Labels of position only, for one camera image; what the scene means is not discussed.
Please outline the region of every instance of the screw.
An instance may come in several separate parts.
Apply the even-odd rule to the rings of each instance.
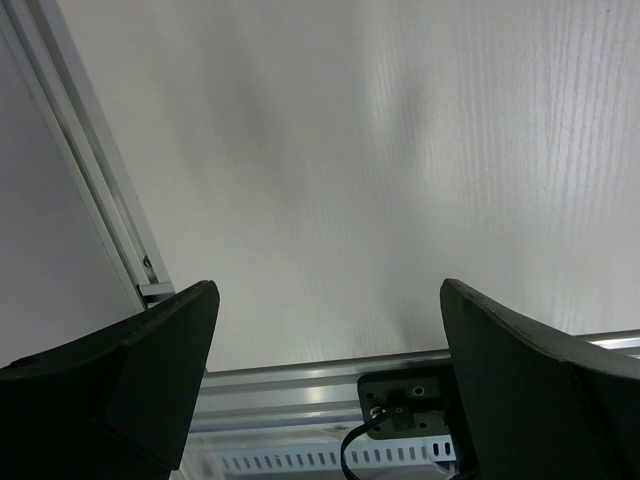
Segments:
[[[382,407],[373,407],[371,410],[369,410],[369,415],[371,415],[371,418],[376,418],[378,415],[382,415],[384,412],[385,410]]]

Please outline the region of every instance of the white panel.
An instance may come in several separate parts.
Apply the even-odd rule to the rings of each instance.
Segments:
[[[58,2],[210,369],[640,326],[637,2]]]
[[[0,310],[0,367],[136,311],[2,35]]]

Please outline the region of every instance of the metal rail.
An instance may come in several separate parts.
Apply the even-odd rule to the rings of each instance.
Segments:
[[[580,338],[603,348],[640,356],[640,330]],[[205,375],[192,432],[361,421],[358,378],[368,372],[417,367],[449,358],[448,350],[335,362],[258,368]]]

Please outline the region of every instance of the black plastic part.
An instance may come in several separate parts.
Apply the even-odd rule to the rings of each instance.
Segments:
[[[440,291],[482,476],[640,478],[640,362],[520,315],[463,283]]]
[[[0,478],[167,479],[180,465],[219,301],[215,284],[200,282],[1,369]]]
[[[448,435],[445,410],[453,368],[445,362],[430,367],[367,374],[358,380],[358,397],[365,422],[381,407],[391,415],[367,434],[375,440]]]

